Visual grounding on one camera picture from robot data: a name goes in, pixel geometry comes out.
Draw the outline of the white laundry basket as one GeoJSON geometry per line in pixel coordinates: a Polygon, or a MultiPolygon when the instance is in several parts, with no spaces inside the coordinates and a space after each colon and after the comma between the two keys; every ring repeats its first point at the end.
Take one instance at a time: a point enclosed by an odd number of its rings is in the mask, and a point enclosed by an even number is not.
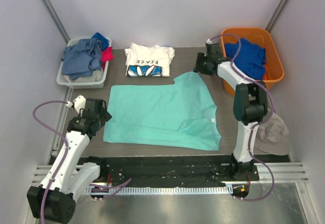
{"type": "MultiPolygon", "coordinates": [[[[80,39],[92,39],[92,38],[74,38],[74,39],[69,40],[67,46],[72,46],[72,45],[77,44],[77,42],[80,39]]],[[[111,41],[111,39],[109,39],[109,38],[106,38],[106,39],[108,39],[110,41],[109,47],[112,47],[112,41],[111,41]]],[[[99,81],[99,82],[90,82],[90,83],[74,82],[74,80],[70,79],[69,76],[62,75],[61,74],[62,64],[63,64],[63,62],[61,61],[61,64],[60,64],[60,67],[59,67],[59,71],[58,71],[58,75],[57,75],[57,79],[56,79],[56,81],[57,81],[57,83],[59,85],[64,85],[64,86],[67,86],[67,87],[69,87],[71,89],[99,89],[99,88],[103,88],[104,87],[105,79],[106,79],[106,75],[107,75],[107,70],[108,70],[109,61],[106,62],[105,69],[103,70],[104,71],[104,75],[103,75],[102,80],[99,81]]]]}

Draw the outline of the teal t shirt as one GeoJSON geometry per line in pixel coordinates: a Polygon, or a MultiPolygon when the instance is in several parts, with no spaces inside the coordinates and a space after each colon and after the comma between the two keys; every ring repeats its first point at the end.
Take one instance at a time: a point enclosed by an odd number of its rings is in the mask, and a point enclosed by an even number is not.
{"type": "Polygon", "coordinates": [[[103,141],[218,151],[215,105],[198,73],[169,85],[114,85],[103,141]]]}

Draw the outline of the white printed t shirt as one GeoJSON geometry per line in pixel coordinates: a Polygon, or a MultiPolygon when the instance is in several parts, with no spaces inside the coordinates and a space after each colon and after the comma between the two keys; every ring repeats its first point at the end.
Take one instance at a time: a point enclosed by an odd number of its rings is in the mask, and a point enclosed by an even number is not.
{"type": "Polygon", "coordinates": [[[124,52],[126,77],[170,77],[174,48],[158,45],[146,47],[132,43],[124,52]]]}

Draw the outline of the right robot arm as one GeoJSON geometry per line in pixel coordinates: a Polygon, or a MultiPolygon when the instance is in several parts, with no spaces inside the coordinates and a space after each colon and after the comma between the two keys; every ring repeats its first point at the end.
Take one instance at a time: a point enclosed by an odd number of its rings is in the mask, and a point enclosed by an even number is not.
{"type": "Polygon", "coordinates": [[[254,142],[259,123],[267,115],[267,93],[262,84],[247,77],[234,64],[223,57],[220,44],[206,42],[206,52],[198,53],[194,72],[217,75],[235,91],[233,113],[238,122],[237,142],[231,155],[229,174],[242,180],[254,167],[254,142]]]}

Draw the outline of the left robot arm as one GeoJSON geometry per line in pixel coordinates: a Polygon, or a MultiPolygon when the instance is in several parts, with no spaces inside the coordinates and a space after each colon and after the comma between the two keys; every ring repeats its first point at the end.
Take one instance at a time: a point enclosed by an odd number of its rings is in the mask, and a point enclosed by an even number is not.
{"type": "Polygon", "coordinates": [[[63,140],[61,150],[45,178],[38,186],[31,186],[27,192],[32,215],[41,223],[47,220],[69,223],[85,189],[93,181],[104,182],[109,174],[106,160],[96,156],[88,157],[81,168],[76,170],[80,156],[90,140],[112,118],[107,111],[106,102],[79,95],[71,102],[64,102],[64,105],[78,113],[69,121],[65,135],[38,119],[35,111],[32,113],[39,124],[63,140]]]}

